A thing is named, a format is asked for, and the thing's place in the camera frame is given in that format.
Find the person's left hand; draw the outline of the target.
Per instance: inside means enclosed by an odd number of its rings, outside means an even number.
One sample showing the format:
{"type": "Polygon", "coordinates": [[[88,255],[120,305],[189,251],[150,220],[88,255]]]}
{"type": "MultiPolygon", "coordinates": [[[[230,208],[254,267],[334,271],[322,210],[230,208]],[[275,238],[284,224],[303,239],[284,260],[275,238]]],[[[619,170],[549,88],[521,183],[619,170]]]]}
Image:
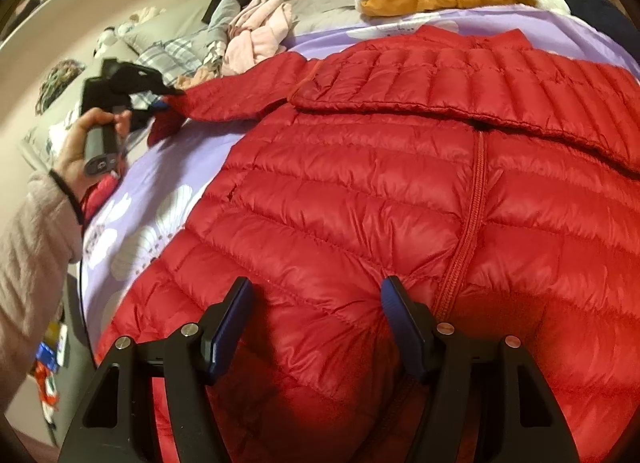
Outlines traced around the person's left hand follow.
{"type": "Polygon", "coordinates": [[[85,174],[85,143],[88,133],[94,127],[113,125],[117,135],[126,138],[130,130],[131,116],[129,110],[114,114],[93,108],[84,113],[68,132],[52,171],[61,177],[78,202],[99,180],[96,175],[85,174]]]}

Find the left forearm pink sleeve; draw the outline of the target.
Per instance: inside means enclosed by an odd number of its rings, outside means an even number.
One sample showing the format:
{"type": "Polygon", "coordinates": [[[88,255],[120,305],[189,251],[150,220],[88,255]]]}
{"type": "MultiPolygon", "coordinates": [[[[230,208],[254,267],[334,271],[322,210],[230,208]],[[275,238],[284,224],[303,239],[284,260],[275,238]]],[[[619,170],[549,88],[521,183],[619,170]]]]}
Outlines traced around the left forearm pink sleeve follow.
{"type": "Polygon", "coordinates": [[[22,206],[1,234],[1,410],[9,408],[81,255],[81,226],[51,174],[32,175],[22,206]]]}

